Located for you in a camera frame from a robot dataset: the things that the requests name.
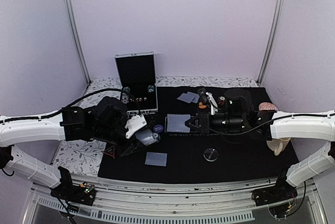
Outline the blue patterned card deck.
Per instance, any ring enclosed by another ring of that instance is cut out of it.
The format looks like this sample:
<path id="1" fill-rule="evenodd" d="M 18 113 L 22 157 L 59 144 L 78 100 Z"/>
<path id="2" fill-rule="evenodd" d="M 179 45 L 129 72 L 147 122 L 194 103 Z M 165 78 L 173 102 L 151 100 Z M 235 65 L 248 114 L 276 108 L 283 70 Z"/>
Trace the blue patterned card deck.
<path id="1" fill-rule="evenodd" d="M 137 131 L 135 137 L 144 146 L 149 146 L 160 141 L 160 135 L 156 132 L 152 132 L 150 129 Z"/>

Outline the orange big blind button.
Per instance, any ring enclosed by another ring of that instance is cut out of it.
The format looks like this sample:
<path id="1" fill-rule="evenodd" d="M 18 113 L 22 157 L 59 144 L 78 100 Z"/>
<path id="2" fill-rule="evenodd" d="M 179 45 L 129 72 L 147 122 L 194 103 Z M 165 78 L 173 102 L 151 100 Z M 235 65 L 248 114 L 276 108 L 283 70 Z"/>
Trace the orange big blind button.
<path id="1" fill-rule="evenodd" d="M 202 102 L 199 102 L 198 107 L 200 109 L 205 109 L 207 106 L 205 104 L 203 104 Z"/>

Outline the purple small blind button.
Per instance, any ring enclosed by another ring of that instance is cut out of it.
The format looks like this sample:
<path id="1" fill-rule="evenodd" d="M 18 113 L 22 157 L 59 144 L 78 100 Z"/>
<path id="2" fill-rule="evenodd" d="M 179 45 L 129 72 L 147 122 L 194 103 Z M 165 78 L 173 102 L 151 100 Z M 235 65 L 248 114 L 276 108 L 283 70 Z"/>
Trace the purple small blind button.
<path id="1" fill-rule="evenodd" d="M 154 132 L 157 132 L 157 133 L 161 133 L 161 132 L 164 131 L 164 127 L 163 127 L 162 125 L 155 125 L 155 126 L 153 127 L 153 131 L 154 131 Z"/>

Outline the clear dealer button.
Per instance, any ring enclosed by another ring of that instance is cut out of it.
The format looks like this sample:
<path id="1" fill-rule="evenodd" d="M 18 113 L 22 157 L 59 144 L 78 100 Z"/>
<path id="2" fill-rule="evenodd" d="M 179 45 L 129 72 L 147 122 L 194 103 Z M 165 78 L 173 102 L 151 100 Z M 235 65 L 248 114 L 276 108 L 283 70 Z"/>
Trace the clear dealer button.
<path id="1" fill-rule="evenodd" d="M 214 148 L 208 148 L 204 151 L 204 158 L 208 162 L 214 162 L 218 159 L 218 151 Z"/>

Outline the orange black poker chips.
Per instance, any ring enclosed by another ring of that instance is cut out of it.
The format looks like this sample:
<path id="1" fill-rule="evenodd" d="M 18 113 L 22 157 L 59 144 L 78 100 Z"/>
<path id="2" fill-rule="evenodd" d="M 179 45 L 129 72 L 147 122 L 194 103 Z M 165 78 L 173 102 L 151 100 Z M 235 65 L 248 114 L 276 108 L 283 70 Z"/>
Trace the orange black poker chips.
<path id="1" fill-rule="evenodd" d="M 226 102 L 226 99 L 223 96 L 220 96 L 217 100 L 217 104 L 219 106 L 223 106 L 225 104 L 225 102 Z"/>

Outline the long poker chip stack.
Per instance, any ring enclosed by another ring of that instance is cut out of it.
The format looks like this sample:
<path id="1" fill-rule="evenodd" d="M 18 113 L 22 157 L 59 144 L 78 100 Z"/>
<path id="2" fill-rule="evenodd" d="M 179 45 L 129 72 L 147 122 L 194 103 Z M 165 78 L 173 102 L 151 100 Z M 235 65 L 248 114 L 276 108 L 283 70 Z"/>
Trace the long poker chip stack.
<path id="1" fill-rule="evenodd" d="M 124 87 L 122 89 L 122 96 L 121 96 L 121 101 L 124 104 L 128 104 L 129 103 L 129 94 L 130 94 L 130 88 L 129 87 Z"/>

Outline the short poker chip stack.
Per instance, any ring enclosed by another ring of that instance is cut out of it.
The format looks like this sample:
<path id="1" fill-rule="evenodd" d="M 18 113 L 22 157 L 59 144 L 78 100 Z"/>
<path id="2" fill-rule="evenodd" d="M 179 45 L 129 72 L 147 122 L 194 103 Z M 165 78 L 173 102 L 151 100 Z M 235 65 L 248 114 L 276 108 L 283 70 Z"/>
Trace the short poker chip stack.
<path id="1" fill-rule="evenodd" d="M 154 85 L 149 85 L 147 87 L 148 94 L 153 93 L 155 91 L 155 86 Z"/>

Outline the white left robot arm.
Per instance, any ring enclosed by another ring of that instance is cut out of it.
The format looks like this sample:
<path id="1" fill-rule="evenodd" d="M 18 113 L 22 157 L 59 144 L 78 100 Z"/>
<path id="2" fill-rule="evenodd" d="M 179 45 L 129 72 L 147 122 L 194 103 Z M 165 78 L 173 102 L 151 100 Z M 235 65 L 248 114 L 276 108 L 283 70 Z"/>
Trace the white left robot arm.
<path id="1" fill-rule="evenodd" d="M 127 106 L 114 97 L 104 97 L 96 106 L 63 107 L 50 114 L 1 117 L 1 168 L 12 169 L 49 188 L 57 188 L 67 200 L 78 190 L 70 172 L 48 165 L 21 150 L 19 143 L 35 141 L 112 142 L 125 146 L 133 135 L 147 125 L 142 114 L 128 116 Z"/>

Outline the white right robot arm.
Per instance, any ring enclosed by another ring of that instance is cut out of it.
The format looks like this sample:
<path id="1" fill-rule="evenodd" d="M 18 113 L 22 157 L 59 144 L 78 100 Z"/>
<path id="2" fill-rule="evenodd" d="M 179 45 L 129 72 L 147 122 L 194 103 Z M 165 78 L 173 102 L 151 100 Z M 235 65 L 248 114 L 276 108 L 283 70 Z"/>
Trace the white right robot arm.
<path id="1" fill-rule="evenodd" d="M 321 149 L 291 165 L 278 176 L 271 188 L 275 201 L 283 200 L 291 188 L 334 167 L 334 111 L 319 113 L 290 113 L 279 110 L 255 109 L 246 89 L 232 88 L 222 97 L 201 87 L 197 115 L 185 122 L 191 130 L 203 135 L 217 133 L 223 137 L 246 136 L 252 140 L 272 142 L 281 153 L 287 140 L 323 140 Z"/>

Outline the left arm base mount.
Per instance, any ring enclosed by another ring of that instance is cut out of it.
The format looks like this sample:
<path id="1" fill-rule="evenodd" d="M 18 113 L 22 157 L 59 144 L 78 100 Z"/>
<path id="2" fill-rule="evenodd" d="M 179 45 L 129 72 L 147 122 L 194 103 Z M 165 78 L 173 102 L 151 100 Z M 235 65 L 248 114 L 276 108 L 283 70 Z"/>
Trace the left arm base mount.
<path id="1" fill-rule="evenodd" d="M 66 202 L 93 206 L 96 190 L 95 185 L 82 182 L 74 185 L 69 170 L 58 167 L 60 172 L 60 184 L 51 188 L 51 196 L 65 200 Z"/>

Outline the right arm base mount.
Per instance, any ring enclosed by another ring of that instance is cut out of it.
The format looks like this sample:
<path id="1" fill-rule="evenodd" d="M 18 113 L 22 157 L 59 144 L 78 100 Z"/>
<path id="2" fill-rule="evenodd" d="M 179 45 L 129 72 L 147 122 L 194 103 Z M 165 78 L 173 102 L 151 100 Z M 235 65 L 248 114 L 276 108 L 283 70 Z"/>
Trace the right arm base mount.
<path id="1" fill-rule="evenodd" d="M 288 184 L 286 179 L 286 175 L 280 175 L 277 178 L 275 185 L 255 189 L 252 192 L 251 197 L 256 206 L 263 206 L 283 200 L 294 199 L 298 195 L 296 187 Z"/>

